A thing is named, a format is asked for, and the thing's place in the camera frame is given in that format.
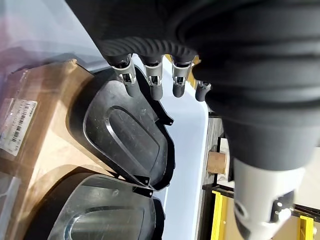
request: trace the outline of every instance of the cardboard box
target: cardboard box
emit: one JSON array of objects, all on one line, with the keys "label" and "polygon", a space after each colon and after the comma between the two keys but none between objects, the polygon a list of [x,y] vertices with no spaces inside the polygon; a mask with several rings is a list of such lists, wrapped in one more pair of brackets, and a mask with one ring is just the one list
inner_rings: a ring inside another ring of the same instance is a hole
[{"label": "cardboard box", "polygon": [[209,151],[206,170],[212,174],[225,174],[227,154]]},{"label": "cardboard box", "polygon": [[0,172],[21,181],[6,240],[23,239],[38,204],[63,176],[78,167],[110,175],[66,124],[68,109],[93,77],[70,60],[15,72],[2,85]]}]

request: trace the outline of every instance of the barcode label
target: barcode label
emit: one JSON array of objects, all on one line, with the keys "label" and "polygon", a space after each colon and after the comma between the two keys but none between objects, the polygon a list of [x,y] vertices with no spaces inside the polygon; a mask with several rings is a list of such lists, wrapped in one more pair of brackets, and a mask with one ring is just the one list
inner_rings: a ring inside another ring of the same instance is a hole
[{"label": "barcode label", "polygon": [[1,133],[0,148],[17,156],[37,107],[36,101],[17,99],[8,115],[7,127]]}]

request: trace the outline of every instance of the barcode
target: barcode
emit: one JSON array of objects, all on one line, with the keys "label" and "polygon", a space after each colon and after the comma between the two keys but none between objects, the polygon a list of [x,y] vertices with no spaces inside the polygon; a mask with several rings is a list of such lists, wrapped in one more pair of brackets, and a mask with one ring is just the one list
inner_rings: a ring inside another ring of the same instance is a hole
[{"label": "barcode", "polygon": [[24,121],[26,119],[26,116],[28,114],[28,110],[29,110],[30,106],[31,106],[30,103],[27,102],[25,104],[24,108],[23,108],[21,117],[20,117],[20,119],[18,121],[18,124],[16,126],[15,132],[13,133],[13,136],[12,136],[12,139],[11,139],[11,141],[14,142],[14,143],[16,143],[17,140],[19,139],[19,135],[20,135],[23,123],[24,123]]}]

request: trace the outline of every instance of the black plastic cover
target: black plastic cover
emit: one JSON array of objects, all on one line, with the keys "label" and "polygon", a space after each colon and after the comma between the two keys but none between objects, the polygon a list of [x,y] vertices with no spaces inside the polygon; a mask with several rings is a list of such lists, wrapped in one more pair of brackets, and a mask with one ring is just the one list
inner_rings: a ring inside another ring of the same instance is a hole
[{"label": "black plastic cover", "polygon": [[165,216],[152,193],[102,174],[71,175],[45,197],[24,239],[160,240]]},{"label": "black plastic cover", "polygon": [[160,190],[175,168],[174,143],[164,126],[173,120],[152,100],[145,76],[135,70],[141,90],[135,97],[112,68],[98,73],[71,107],[68,129],[127,181]]}]

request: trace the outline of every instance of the yellow metal frame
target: yellow metal frame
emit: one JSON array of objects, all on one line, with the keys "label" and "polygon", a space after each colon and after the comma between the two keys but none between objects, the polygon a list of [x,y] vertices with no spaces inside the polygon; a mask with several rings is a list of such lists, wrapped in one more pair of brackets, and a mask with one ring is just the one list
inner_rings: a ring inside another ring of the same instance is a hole
[{"label": "yellow metal frame", "polygon": [[300,216],[297,227],[297,240],[314,239],[314,219],[307,216]]},{"label": "yellow metal frame", "polygon": [[211,240],[223,240],[225,238],[225,223],[227,217],[227,201],[226,196],[220,192],[212,191],[215,194],[213,222]]}]

